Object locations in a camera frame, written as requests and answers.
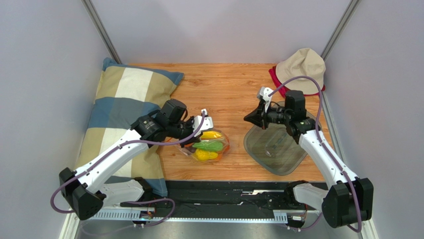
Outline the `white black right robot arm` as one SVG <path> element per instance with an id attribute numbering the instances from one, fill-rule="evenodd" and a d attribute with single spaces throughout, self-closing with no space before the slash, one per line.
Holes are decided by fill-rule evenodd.
<path id="1" fill-rule="evenodd" d="M 267 129 L 270 124 L 282 124 L 286 132 L 314 161 L 323 175 L 328 189 L 324 190 L 300 180 L 286 188 L 288 204 L 302 204 L 319 210 L 332 228 L 360 227 L 372 218 L 374 186 L 368 178 L 359 178 L 344 164 L 328 144 L 318 118 L 308 115 L 303 92 L 286 92 L 283 106 L 273 107 L 274 92 L 262 87 L 257 93 L 259 104 L 244 117 L 246 122 Z"/>

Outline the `clear orange zip top bag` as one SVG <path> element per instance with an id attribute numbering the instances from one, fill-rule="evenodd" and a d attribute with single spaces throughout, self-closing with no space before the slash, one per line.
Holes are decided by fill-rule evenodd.
<path id="1" fill-rule="evenodd" d="M 199 142 L 192 142 L 181 147 L 175 146 L 188 157 L 199 162 L 220 161 L 230 149 L 229 138 L 221 130 L 203 132 Z"/>

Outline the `yellow pear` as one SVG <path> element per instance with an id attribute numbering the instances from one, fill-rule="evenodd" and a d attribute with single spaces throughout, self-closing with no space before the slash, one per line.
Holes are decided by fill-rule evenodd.
<path id="1" fill-rule="evenodd" d="M 219 154 L 217 152 L 206 151 L 197 148 L 194 153 L 194 158 L 198 161 L 208 161 L 217 159 Z"/>

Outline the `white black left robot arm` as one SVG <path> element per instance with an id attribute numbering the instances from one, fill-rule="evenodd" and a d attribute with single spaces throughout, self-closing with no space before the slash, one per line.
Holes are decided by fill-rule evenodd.
<path id="1" fill-rule="evenodd" d="M 52 209 L 62 214 L 74 213 L 84 221 L 103 207 L 139 200 L 145 190 L 138 181 L 131 179 L 112 184 L 106 181 L 152 146 L 184 144 L 199 139 L 202 126 L 210 125 L 207 123 L 208 112 L 203 109 L 201 115 L 184 121 L 181 117 L 186 111 L 184 103 L 170 99 L 161 109 L 137 118 L 117 142 L 93 160 L 76 170 L 63 169 L 58 175 L 60 186 L 50 199 Z M 55 205 L 57 194 L 61 194 L 69 204 L 68 211 Z"/>

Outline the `yellow banana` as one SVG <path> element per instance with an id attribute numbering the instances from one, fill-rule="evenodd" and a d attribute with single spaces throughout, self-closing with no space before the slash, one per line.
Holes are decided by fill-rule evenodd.
<path id="1" fill-rule="evenodd" d="M 202 134 L 202 136 L 201 136 L 201 139 L 202 139 L 202 140 L 203 140 L 203 139 L 216 139 L 216 138 L 220 138 L 220 137 L 222 137 L 222 136 L 223 136 L 223 135 L 222 135 L 222 133 L 221 133 L 221 132 L 211 130 L 211 131 L 203 132 L 203 134 Z"/>

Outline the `green cucumber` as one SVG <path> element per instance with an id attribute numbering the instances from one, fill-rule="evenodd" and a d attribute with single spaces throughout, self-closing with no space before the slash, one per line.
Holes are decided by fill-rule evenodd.
<path id="1" fill-rule="evenodd" d="M 220 152 L 224 149 L 224 145 L 220 141 L 201 141 L 192 145 L 194 148 L 199 148 L 206 151 Z"/>

